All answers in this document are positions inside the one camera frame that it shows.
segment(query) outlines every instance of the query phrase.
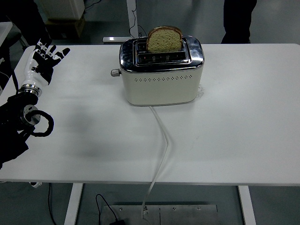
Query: cream toaster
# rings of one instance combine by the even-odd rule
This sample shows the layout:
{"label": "cream toaster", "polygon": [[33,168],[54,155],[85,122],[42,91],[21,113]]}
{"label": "cream toaster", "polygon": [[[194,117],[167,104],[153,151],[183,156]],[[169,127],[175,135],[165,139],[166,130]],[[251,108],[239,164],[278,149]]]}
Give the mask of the cream toaster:
{"label": "cream toaster", "polygon": [[174,105],[196,98],[204,65],[200,42],[182,37],[178,52],[150,53],[147,38],[125,41],[120,47],[120,69],[112,76],[122,76],[126,99],[139,106]]}

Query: floor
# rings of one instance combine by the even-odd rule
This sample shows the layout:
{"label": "floor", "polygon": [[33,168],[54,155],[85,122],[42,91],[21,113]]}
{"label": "floor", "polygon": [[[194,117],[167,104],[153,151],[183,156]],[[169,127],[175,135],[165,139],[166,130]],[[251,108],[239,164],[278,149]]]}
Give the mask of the floor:
{"label": "floor", "polygon": [[[38,4],[41,16],[47,18]],[[86,0],[90,6],[97,0]],[[300,45],[300,1],[260,0],[253,13],[251,43],[296,43]],[[102,45],[103,37],[129,36],[125,0],[102,0],[86,9],[86,25],[80,39],[54,40],[55,45]],[[147,33],[160,25],[182,29],[202,44],[219,44],[225,34],[222,0],[138,0],[137,22]],[[15,67],[22,55],[19,43],[11,49]],[[77,225],[97,224],[96,194],[103,194],[110,204],[140,204],[148,185],[87,184],[83,188]],[[52,212],[56,224],[64,223],[72,184],[52,184]],[[258,225],[300,224],[299,187],[249,187]],[[33,188],[29,183],[0,183],[0,224],[53,224],[48,210],[49,184]],[[241,225],[238,190],[225,186],[155,185],[150,203],[216,204],[222,225]]]}

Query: bread slice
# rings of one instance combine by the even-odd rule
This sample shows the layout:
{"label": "bread slice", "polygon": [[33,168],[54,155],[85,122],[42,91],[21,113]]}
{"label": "bread slice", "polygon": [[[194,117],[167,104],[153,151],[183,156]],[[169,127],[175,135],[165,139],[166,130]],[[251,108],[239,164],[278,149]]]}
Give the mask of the bread slice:
{"label": "bread slice", "polygon": [[147,50],[151,53],[177,52],[182,46],[181,36],[177,27],[156,27],[148,33]]}

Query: toaster lever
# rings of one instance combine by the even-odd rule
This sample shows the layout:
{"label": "toaster lever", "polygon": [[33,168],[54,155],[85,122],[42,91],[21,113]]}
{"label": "toaster lever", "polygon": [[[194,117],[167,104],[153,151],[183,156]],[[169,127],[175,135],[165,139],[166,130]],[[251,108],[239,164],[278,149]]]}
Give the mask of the toaster lever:
{"label": "toaster lever", "polygon": [[112,75],[112,76],[120,76],[120,74],[121,74],[120,69],[113,69],[113,70],[111,71],[111,75]]}

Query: toaster vent holes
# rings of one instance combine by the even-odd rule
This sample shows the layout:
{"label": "toaster vent holes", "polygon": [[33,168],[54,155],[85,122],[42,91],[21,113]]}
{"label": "toaster vent holes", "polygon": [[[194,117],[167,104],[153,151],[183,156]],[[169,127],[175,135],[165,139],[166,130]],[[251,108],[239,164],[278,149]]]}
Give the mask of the toaster vent holes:
{"label": "toaster vent holes", "polygon": [[188,78],[192,78],[192,75],[185,75],[185,76],[172,76],[172,77],[159,77],[159,78],[135,78],[134,81],[135,82],[155,82],[155,81],[169,81],[169,80],[183,80],[183,79],[188,79]]}

